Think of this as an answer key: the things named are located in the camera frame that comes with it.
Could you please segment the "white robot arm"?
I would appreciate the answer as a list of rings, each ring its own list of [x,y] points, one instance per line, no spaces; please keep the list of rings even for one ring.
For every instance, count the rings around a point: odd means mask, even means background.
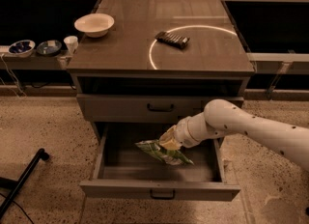
[[[211,100],[203,112],[181,119],[159,138],[159,144],[167,150],[179,150],[236,133],[309,171],[308,128],[254,116],[224,99]]]

